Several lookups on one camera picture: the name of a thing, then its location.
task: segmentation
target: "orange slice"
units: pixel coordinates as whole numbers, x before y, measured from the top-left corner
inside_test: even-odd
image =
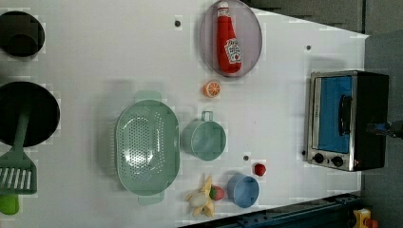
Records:
[[[221,87],[219,82],[212,81],[205,84],[202,91],[206,97],[213,98],[220,94],[220,89]]]

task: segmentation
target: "oven knob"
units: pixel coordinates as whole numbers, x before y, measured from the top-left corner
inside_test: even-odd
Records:
[[[332,163],[336,166],[336,167],[340,167],[341,165],[343,165],[343,159],[341,159],[340,157],[334,157],[332,159]]]
[[[321,155],[321,154],[319,154],[319,153],[315,154],[315,155],[314,155],[314,160],[315,160],[315,162],[317,162],[317,163],[322,163],[323,160],[324,160],[323,155]]]

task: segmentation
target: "blue bowl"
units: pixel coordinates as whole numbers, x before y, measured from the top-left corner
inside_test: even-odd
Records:
[[[239,174],[229,180],[227,193],[228,198],[237,206],[247,208],[258,199],[259,184],[254,178]]]

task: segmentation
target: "white table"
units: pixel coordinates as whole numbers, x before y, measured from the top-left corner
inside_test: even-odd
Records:
[[[231,80],[217,75],[197,49],[198,22],[215,1],[5,0],[46,23],[46,46],[33,61],[0,55],[2,82],[46,85],[61,103],[61,123],[46,142],[26,148],[38,166],[38,192],[20,197],[11,227],[175,227],[193,218],[184,197],[213,175],[224,187],[235,172],[252,174],[264,162],[255,205],[216,203],[215,219],[315,200],[360,189],[360,173],[303,161],[304,118],[312,71],[362,69],[365,35],[254,10],[263,32],[256,67]],[[174,21],[181,19],[182,27]],[[221,96],[204,99],[201,86],[221,82]],[[181,169],[163,202],[141,206],[119,183],[113,128],[141,89],[157,89],[181,129],[213,110],[226,129],[222,156],[205,162],[181,152]],[[1,151],[9,146],[1,145]],[[242,157],[249,155],[251,160]]]

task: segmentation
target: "black frying pan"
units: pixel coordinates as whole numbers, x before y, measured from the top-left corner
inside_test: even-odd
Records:
[[[0,87],[0,141],[13,145],[21,104],[31,97],[31,112],[24,147],[47,140],[56,130],[60,109],[56,99],[42,86],[15,82]]]
[[[32,15],[9,11],[0,16],[0,48],[6,53],[27,57],[38,52],[44,43],[44,28]]]

